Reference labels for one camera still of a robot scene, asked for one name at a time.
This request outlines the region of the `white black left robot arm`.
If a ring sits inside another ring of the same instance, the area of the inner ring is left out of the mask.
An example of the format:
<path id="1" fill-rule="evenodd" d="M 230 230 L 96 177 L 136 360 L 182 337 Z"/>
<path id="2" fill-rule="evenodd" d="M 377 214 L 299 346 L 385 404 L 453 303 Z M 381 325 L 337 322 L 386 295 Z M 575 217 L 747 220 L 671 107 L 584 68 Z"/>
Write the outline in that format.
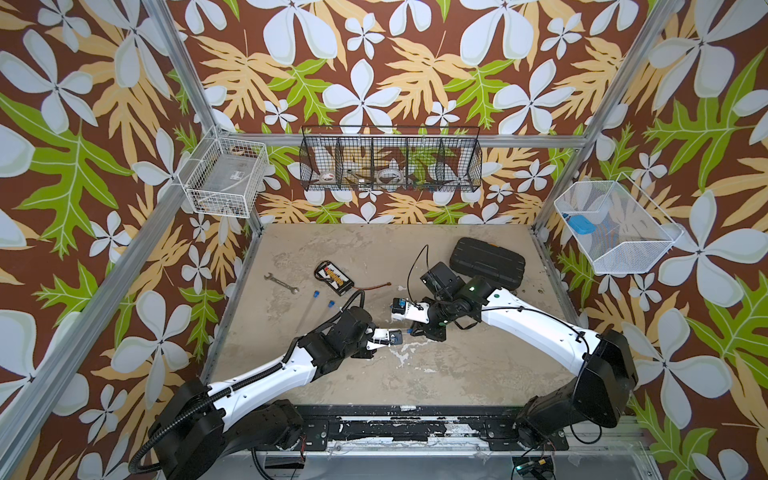
<path id="1" fill-rule="evenodd" d="M 348 358 L 370 359 L 378 349 L 401 342 L 401 331 L 379 328 L 362 307 L 347 307 L 295 338 L 271 362 L 226 381 L 185 384 L 157 417 L 128 470 L 198 479 L 232 453 L 292 447 L 302 435 L 303 419 L 284 393 L 337 370 Z"/>

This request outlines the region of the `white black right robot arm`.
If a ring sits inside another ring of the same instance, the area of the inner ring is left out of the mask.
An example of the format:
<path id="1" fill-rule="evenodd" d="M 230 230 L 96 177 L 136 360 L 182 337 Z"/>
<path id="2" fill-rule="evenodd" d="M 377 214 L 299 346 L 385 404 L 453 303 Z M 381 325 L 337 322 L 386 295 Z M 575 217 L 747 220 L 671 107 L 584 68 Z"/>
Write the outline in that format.
<path id="1" fill-rule="evenodd" d="M 574 375 L 567 384 L 532 397 L 513 421 L 512 438 L 536 449 L 561 430 L 583 421 L 614 428 L 638 384 L 627 338 L 608 329 L 580 328 L 533 307 L 511 291 L 476 276 L 430 280 L 422 278 L 432 299 L 415 303 L 395 299 L 393 319 L 414 324 L 416 335 L 443 341 L 447 325 L 463 317 L 496 327 L 547 354 Z"/>

